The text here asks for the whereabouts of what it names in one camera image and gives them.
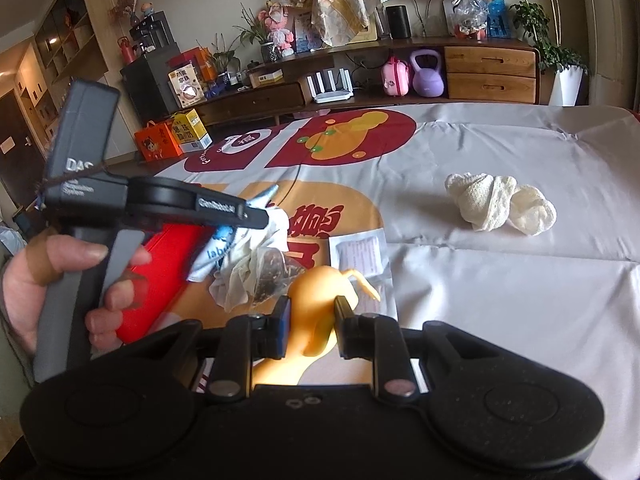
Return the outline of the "person's left hand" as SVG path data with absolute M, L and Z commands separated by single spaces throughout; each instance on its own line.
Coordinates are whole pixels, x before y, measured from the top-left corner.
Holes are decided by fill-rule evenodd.
M 38 323 L 47 286 L 65 273 L 97 266 L 107 255 L 108 249 L 102 244 L 68 235 L 42 234 L 10 260 L 2 278 L 6 319 L 13 337 L 29 356 L 37 349 Z M 141 306 L 148 290 L 148 281 L 130 271 L 107 289 L 102 306 L 85 318 L 94 348 L 107 351 L 119 344 L 117 331 L 122 326 L 124 311 Z

